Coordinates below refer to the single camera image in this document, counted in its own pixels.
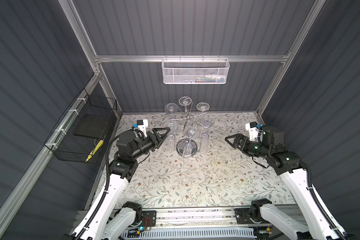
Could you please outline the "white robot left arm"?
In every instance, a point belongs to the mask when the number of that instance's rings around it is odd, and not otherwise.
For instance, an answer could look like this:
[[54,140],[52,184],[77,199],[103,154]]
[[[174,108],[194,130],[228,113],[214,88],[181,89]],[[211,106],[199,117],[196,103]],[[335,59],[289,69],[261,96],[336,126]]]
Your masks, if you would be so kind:
[[113,144],[118,150],[113,161],[106,163],[106,182],[84,219],[71,234],[63,235],[63,240],[119,240],[129,226],[142,221],[142,206],[132,202],[124,204],[114,218],[110,216],[139,166],[138,158],[159,149],[170,131],[153,128],[144,134],[132,128],[110,140],[106,155]]

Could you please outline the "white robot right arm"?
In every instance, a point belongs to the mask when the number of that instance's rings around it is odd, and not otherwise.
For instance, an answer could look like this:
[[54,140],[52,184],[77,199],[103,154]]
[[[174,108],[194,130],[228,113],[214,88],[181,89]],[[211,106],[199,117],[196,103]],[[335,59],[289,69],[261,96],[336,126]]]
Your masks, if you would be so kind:
[[291,240],[349,239],[314,187],[308,164],[286,147],[284,132],[256,122],[248,123],[246,129],[248,137],[235,134],[225,137],[225,141],[252,159],[266,160],[288,187],[306,223],[292,219],[268,199],[251,202],[251,221],[255,224],[268,222]]

